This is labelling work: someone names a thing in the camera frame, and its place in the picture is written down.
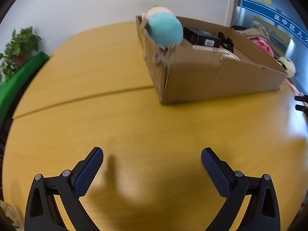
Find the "cardboard box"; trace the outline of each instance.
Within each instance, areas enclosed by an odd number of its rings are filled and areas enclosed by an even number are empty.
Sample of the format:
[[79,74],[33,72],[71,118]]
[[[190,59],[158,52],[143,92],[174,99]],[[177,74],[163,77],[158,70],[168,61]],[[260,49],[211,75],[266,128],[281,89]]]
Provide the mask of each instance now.
[[286,78],[286,71],[275,59],[232,28],[177,18],[183,27],[203,29],[213,35],[222,32],[226,38],[230,37],[240,61],[222,58],[217,52],[193,49],[185,39],[180,45],[164,50],[147,33],[146,22],[136,16],[144,60],[161,103],[276,90]]

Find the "black box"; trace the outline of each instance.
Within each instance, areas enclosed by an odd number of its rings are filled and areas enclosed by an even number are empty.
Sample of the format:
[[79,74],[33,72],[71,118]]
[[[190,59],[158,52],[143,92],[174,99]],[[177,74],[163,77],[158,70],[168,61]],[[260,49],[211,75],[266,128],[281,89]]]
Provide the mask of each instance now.
[[184,27],[184,39],[193,45],[209,46],[214,48],[219,48],[219,45],[221,44],[220,38],[205,30],[195,28]]

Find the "potted plant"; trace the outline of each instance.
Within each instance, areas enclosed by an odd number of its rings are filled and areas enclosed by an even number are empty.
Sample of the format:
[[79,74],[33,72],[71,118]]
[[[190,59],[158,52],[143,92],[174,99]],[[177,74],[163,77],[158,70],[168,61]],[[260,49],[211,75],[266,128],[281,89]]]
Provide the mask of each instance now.
[[0,53],[0,60],[3,59],[0,67],[7,79],[25,64],[33,50],[38,50],[41,38],[33,34],[32,30],[32,27],[22,28],[18,34],[14,30],[10,42],[5,45],[4,53]]

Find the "green board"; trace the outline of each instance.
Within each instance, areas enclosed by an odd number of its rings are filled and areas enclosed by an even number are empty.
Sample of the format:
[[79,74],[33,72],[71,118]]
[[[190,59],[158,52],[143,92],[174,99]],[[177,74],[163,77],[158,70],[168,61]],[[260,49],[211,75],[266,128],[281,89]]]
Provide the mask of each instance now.
[[10,80],[0,85],[0,127],[18,92],[31,75],[39,70],[48,59],[48,55],[39,52],[30,58]]

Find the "blue gripper pad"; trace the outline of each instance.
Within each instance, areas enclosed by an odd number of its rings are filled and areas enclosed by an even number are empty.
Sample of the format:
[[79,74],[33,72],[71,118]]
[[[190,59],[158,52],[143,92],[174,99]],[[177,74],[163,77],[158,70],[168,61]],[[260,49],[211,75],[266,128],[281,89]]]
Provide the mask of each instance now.
[[202,150],[201,162],[220,196],[229,198],[231,195],[231,183],[217,161],[206,148]]
[[103,163],[103,157],[104,155],[102,149],[97,148],[91,157],[87,157],[84,160],[86,161],[89,159],[74,180],[75,197],[79,198],[87,193],[92,181]]

